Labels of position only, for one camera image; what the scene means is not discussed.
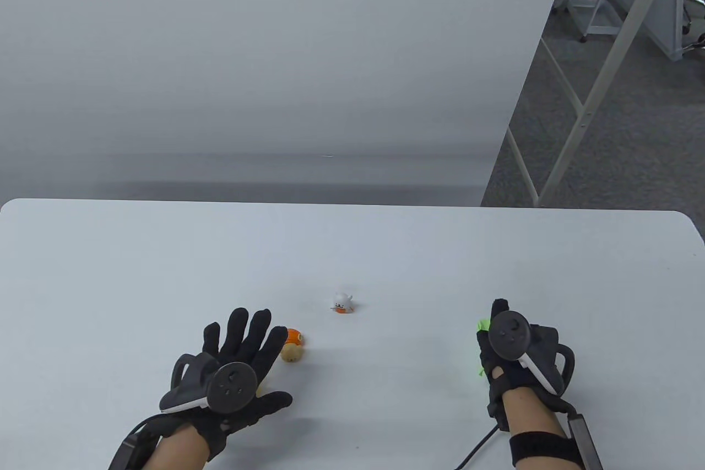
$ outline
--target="white metal frame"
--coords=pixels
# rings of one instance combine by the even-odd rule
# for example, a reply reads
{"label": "white metal frame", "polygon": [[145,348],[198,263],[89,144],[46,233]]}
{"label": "white metal frame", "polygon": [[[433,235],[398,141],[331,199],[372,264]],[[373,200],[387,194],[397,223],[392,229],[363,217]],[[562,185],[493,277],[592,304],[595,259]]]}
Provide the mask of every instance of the white metal frame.
{"label": "white metal frame", "polygon": [[551,200],[551,198],[554,197],[558,184],[561,183],[561,180],[566,173],[572,158],[575,156],[585,132],[587,131],[587,127],[589,127],[592,122],[595,112],[604,100],[607,90],[609,90],[617,71],[619,71],[622,62],[624,61],[624,57],[627,55],[627,51],[632,45],[635,36],[637,36],[637,31],[639,31],[639,28],[642,26],[644,17],[647,16],[647,13],[652,6],[652,2],[654,2],[654,0],[634,0],[632,8],[629,10],[629,14],[622,25],[622,30],[617,35],[615,42],[612,45],[612,49],[607,56],[607,60],[603,64],[600,73],[597,75],[597,79],[592,85],[592,90],[590,90],[585,103],[581,102],[577,93],[575,93],[571,82],[562,71],[562,68],[556,61],[554,54],[551,53],[546,41],[541,39],[541,46],[543,46],[544,50],[549,55],[549,62],[556,73],[559,84],[566,93],[572,107],[575,109],[577,119],[575,120],[571,133],[568,135],[566,143],[563,145],[561,154],[558,155],[556,163],[554,163],[554,167],[551,169],[551,173],[549,173],[549,178],[546,180],[546,183],[540,193],[536,190],[536,186],[534,186],[534,181],[532,181],[529,170],[527,170],[526,163],[524,162],[524,158],[522,157],[516,140],[514,140],[514,135],[511,128],[507,129],[507,142],[509,143],[509,147],[511,147],[517,164],[519,165],[519,170],[521,171],[522,178],[524,178],[524,183],[526,183],[529,190],[534,207],[543,207],[549,202],[549,200]]}

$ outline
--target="white wall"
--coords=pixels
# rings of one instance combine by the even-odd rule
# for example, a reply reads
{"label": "white wall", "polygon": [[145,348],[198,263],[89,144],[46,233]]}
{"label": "white wall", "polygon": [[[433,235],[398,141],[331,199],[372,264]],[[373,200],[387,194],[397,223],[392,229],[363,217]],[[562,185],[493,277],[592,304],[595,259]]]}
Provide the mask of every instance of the white wall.
{"label": "white wall", "polygon": [[478,204],[551,1],[0,0],[0,200]]}

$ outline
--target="orange toy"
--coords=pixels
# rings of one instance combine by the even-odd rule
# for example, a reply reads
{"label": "orange toy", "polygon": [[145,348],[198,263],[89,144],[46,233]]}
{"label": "orange toy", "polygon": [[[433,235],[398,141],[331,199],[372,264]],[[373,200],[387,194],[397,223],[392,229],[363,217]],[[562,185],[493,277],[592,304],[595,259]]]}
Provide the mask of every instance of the orange toy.
{"label": "orange toy", "polygon": [[304,337],[297,329],[289,329],[284,347],[281,349],[281,359],[284,361],[299,361],[304,354]]}

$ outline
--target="white table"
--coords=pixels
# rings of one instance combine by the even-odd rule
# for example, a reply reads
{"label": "white table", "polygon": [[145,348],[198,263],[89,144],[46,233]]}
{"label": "white table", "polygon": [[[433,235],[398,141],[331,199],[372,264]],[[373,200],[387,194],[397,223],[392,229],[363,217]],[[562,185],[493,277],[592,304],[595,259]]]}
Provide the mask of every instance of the white table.
{"label": "white table", "polygon": [[[344,287],[359,303],[328,307]],[[232,308],[308,339],[290,409],[211,468],[454,468],[492,427],[474,331],[506,296],[577,354],[606,468],[702,463],[705,247],[679,213],[12,201],[0,213],[0,467],[106,468]],[[497,437],[469,468],[510,468]]]}

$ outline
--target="hand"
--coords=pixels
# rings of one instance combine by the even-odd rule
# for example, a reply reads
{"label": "hand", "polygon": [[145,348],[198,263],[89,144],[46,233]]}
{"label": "hand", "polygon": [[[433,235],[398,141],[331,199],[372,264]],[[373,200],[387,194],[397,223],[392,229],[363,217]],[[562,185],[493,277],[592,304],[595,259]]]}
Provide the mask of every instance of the hand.
{"label": "hand", "polygon": [[[509,310],[509,303],[506,299],[495,299],[492,304],[491,320],[501,312]],[[539,386],[539,380],[529,369],[521,367],[518,361],[508,361],[500,357],[489,342],[487,331],[478,331],[478,344],[480,346],[480,362],[487,379],[490,382],[490,403],[488,412],[490,417],[497,420],[502,431],[509,431],[507,417],[502,405],[502,395],[504,392],[517,389],[519,387]]]}
{"label": "hand", "polygon": [[[207,352],[219,361],[221,365],[233,361],[245,362],[252,367],[257,375],[257,385],[272,368],[286,342],[286,327],[274,327],[269,331],[267,341],[264,337],[272,322],[269,310],[258,311],[252,316],[250,331],[245,336],[245,327],[249,314],[246,309],[234,309],[227,321],[227,336],[222,347],[220,343],[220,326],[217,322],[209,324],[203,331],[203,352]],[[231,415],[219,415],[209,409],[190,409],[181,417],[188,420],[208,443],[210,449],[209,461],[218,455],[225,447],[226,438],[249,425],[256,424],[265,415],[271,415],[278,410],[291,405],[292,396],[283,391],[275,391],[255,397],[252,401]]]}

